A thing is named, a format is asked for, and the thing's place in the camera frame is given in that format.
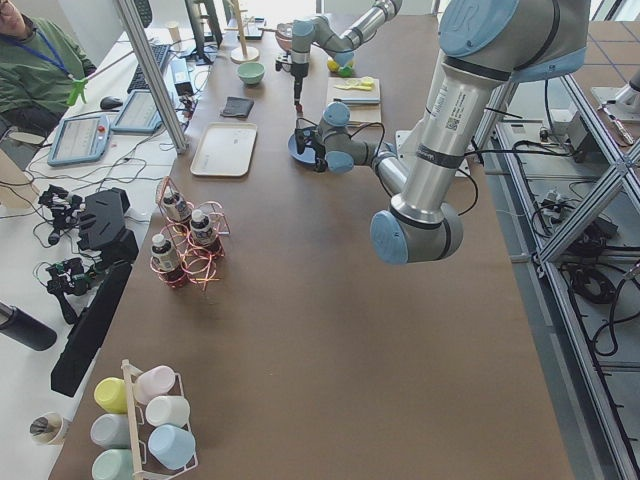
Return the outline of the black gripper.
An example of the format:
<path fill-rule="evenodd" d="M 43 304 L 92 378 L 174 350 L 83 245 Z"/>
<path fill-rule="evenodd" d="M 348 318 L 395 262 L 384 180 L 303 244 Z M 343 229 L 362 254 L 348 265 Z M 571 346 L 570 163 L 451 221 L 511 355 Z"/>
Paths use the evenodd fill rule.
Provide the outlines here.
<path fill-rule="evenodd" d="M 299 104 L 303 87 L 303 80 L 307 76 L 307 54 L 285 52 L 276 57 L 275 69 L 289 72 L 294 78 L 293 99 Z"/>
<path fill-rule="evenodd" d="M 304 156 L 313 152 L 314 170 L 325 171 L 325 147 L 319 140 L 319 126 L 308 119 L 297 118 L 294 129 L 296 153 Z"/>

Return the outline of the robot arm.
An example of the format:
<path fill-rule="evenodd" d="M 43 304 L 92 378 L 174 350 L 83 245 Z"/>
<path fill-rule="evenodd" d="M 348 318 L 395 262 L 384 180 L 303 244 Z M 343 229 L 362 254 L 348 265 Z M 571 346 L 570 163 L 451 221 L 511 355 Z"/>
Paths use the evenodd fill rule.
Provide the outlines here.
<path fill-rule="evenodd" d="M 344 67 L 354 58 L 354 51 L 370 41 L 377 30 L 399 13 L 402 0 L 375 1 L 343 33 L 337 33 L 324 15 L 306 20 L 294 20 L 292 24 L 290 73 L 294 77 L 293 100 L 298 114 L 303 112 L 301 94 L 303 80 L 309 72 L 311 46 L 316 45 Z"/>
<path fill-rule="evenodd" d="M 446 200 L 492 92 L 506 82 L 555 78 L 584 63 L 589 23 L 585 1 L 454 1 L 441 19 L 438 66 L 423 118 L 402 156 L 352 138 L 348 106 L 334 101 L 319 123 L 294 132 L 299 151 L 345 173 L 371 167 L 391 193 L 376 213 L 370 238 L 390 264 L 436 261 L 452 255 L 462 222 Z"/>

